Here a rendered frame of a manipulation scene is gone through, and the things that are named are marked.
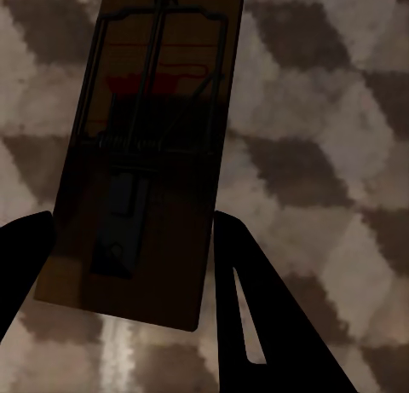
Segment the mousetrap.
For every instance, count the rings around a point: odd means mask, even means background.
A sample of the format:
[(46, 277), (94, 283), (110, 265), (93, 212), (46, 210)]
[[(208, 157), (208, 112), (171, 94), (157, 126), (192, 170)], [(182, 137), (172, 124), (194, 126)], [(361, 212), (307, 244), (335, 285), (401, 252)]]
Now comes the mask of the mousetrap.
[(102, 0), (34, 300), (199, 326), (244, 0)]

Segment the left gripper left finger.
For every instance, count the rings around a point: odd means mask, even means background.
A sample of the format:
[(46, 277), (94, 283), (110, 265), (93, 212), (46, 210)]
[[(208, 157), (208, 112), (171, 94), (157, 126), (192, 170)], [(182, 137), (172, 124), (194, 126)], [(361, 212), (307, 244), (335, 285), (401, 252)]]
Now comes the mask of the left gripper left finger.
[(25, 216), (0, 228), (0, 341), (56, 241), (51, 211)]

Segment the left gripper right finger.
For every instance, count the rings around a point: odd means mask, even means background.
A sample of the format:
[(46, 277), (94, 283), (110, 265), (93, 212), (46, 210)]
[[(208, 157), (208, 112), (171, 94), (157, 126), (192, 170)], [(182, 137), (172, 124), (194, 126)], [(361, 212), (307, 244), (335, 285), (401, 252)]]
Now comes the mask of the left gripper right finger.
[[(358, 393), (247, 227), (214, 212), (220, 393)], [(267, 364), (248, 361), (233, 267)]]

